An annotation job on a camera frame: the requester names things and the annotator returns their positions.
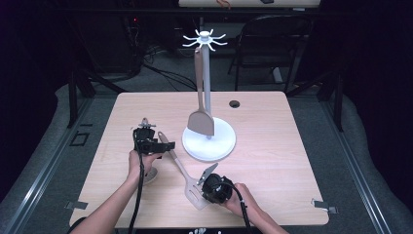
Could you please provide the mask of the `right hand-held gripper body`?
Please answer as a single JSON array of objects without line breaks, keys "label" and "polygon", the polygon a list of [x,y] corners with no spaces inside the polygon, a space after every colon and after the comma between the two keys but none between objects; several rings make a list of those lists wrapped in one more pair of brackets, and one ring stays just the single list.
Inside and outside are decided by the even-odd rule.
[{"label": "right hand-held gripper body", "polygon": [[232,197],[234,183],[226,176],[215,174],[217,167],[215,163],[206,168],[197,180],[197,185],[204,199],[213,204],[223,204]]}]

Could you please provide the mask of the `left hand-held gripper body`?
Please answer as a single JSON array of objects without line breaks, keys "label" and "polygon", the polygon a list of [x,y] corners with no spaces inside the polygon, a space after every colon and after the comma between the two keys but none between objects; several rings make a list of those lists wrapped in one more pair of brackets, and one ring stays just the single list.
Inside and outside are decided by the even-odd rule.
[{"label": "left hand-held gripper body", "polygon": [[144,117],[141,123],[132,132],[134,149],[140,154],[150,155],[160,153],[162,147],[158,141],[154,139],[155,131],[152,130],[152,125],[148,119]]}]

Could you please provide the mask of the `beige slotted spatula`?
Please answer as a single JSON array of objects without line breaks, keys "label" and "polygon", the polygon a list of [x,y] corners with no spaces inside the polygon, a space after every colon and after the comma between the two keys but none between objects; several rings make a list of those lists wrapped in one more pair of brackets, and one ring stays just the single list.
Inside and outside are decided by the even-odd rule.
[{"label": "beige slotted spatula", "polygon": [[173,202],[183,202],[183,197],[186,199],[199,211],[205,208],[209,201],[207,201],[201,192],[201,187],[197,184],[197,180],[191,177],[184,166],[181,164],[180,160],[177,158],[173,149],[167,150],[165,155],[171,157],[177,168],[180,170],[182,176],[185,179],[185,186],[183,193],[178,195],[177,192],[170,192],[168,195],[168,200]]}]

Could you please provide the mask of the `beige solid spatula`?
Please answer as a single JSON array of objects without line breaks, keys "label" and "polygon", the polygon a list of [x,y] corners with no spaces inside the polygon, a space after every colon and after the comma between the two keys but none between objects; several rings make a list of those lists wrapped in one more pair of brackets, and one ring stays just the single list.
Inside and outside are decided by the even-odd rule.
[{"label": "beige solid spatula", "polygon": [[204,107],[203,54],[202,49],[199,47],[197,47],[194,52],[194,63],[198,96],[198,109],[189,115],[187,128],[198,134],[211,137],[214,135],[214,121]]}]

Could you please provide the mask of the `white utensil rack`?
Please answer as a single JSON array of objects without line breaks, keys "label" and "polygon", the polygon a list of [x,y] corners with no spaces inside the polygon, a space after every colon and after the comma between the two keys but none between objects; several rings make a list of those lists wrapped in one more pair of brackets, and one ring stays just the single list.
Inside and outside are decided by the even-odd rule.
[{"label": "white utensil rack", "polygon": [[206,111],[211,115],[214,121],[214,135],[205,136],[185,128],[182,135],[182,144],[185,151],[193,158],[203,162],[216,162],[227,157],[235,148],[237,137],[233,127],[221,118],[213,117],[211,114],[211,93],[210,93],[210,75],[209,75],[209,52],[214,49],[212,45],[224,46],[220,39],[225,37],[213,36],[213,30],[199,31],[195,30],[196,37],[187,37],[190,44],[184,44],[184,47],[196,46],[202,49],[203,54],[203,99]]}]

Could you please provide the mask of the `person's left hand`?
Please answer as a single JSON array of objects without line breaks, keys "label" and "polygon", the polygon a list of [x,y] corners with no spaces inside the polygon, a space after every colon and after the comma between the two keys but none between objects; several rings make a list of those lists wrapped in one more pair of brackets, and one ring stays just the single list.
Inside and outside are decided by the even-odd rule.
[{"label": "person's left hand", "polygon": [[134,184],[138,184],[140,181],[143,182],[144,176],[153,167],[153,162],[159,158],[161,158],[159,153],[139,156],[135,150],[132,150],[129,156],[129,173],[127,180],[132,181]]}]

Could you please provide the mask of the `person's right hand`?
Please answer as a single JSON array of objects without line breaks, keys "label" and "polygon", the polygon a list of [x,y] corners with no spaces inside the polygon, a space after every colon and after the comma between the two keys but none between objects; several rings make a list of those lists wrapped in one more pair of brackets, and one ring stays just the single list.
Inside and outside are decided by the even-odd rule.
[{"label": "person's right hand", "polygon": [[246,211],[248,218],[250,220],[253,220],[254,216],[256,215],[257,204],[244,183],[235,183],[233,194],[231,198],[223,204],[223,207],[228,209],[234,215],[242,217],[242,205],[245,206],[244,210]]}]

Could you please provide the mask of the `person's dark printed clothing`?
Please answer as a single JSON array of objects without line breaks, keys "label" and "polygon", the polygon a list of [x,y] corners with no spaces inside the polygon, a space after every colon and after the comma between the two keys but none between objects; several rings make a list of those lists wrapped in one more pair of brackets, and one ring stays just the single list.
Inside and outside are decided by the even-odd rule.
[{"label": "person's dark printed clothing", "polygon": [[172,228],[172,229],[136,229],[133,234],[277,234],[263,232],[256,227],[247,228]]}]

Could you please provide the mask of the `black metal stand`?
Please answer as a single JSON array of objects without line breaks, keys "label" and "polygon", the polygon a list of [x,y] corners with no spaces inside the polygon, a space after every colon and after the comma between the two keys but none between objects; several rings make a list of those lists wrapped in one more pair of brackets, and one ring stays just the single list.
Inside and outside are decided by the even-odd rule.
[{"label": "black metal stand", "polygon": [[80,92],[85,98],[93,98],[96,95],[96,90],[92,85],[92,81],[103,85],[109,90],[120,94],[126,90],[118,87],[112,82],[104,79],[102,76],[88,69],[76,69],[68,77],[68,93],[69,93],[69,122],[68,128],[71,128],[78,119],[78,95]]},{"label": "black metal stand", "polygon": [[342,127],[342,106],[343,106],[343,78],[338,71],[327,71],[322,73],[317,78],[305,82],[298,88],[288,91],[288,97],[294,97],[298,94],[313,87],[316,83],[321,83],[321,88],[317,93],[318,101],[329,101],[331,97],[333,100],[333,123],[339,132],[343,131]]}]

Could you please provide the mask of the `black folding chair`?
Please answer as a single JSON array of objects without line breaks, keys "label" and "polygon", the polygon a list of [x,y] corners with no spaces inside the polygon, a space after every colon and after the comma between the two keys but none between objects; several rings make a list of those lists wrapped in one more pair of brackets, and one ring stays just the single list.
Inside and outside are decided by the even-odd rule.
[{"label": "black folding chair", "polygon": [[235,56],[228,69],[230,74],[236,67],[235,90],[242,68],[287,67],[287,77],[282,82],[286,92],[299,44],[311,28],[312,21],[302,16],[264,15],[248,21],[236,38]]}]

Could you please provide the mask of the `metal table corner bracket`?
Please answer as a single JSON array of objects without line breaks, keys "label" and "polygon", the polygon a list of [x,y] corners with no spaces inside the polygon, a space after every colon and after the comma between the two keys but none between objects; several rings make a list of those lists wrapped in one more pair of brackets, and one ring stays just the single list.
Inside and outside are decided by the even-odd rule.
[{"label": "metal table corner bracket", "polygon": [[71,202],[71,201],[68,201],[64,207],[68,210],[74,211],[75,209],[84,210],[87,206],[88,206],[88,204],[85,203],[85,202],[80,202],[80,201]]},{"label": "metal table corner bracket", "polygon": [[336,215],[336,214],[339,213],[339,211],[336,207],[330,206],[327,202],[323,202],[323,201],[313,199],[311,201],[311,204],[315,208],[322,209],[323,211],[327,212],[328,214]]}]

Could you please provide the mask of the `aluminium floor rail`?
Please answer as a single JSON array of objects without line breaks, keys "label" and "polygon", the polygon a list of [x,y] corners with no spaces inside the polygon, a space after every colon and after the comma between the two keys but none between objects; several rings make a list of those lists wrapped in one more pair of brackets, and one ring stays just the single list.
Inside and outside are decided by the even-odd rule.
[{"label": "aluminium floor rail", "polygon": [[0,234],[21,234],[38,202],[42,198],[62,160],[62,154],[75,137],[80,122],[93,104],[93,98],[81,101],[76,110],[77,119],[69,122],[69,103],[60,101],[48,129],[27,164],[23,167],[16,182],[0,203]]},{"label": "aluminium floor rail", "polygon": [[352,180],[357,188],[357,192],[361,198],[361,201],[370,217],[370,220],[376,230],[377,234],[393,234],[389,227],[380,207],[368,185],[364,174],[362,173],[360,166],[357,162],[355,154],[351,149],[345,134],[340,132],[333,120],[333,110],[328,102],[321,101],[320,107],[327,119],[327,122],[338,139],[341,148],[344,152],[344,160],[347,164],[347,168],[352,177]]}]

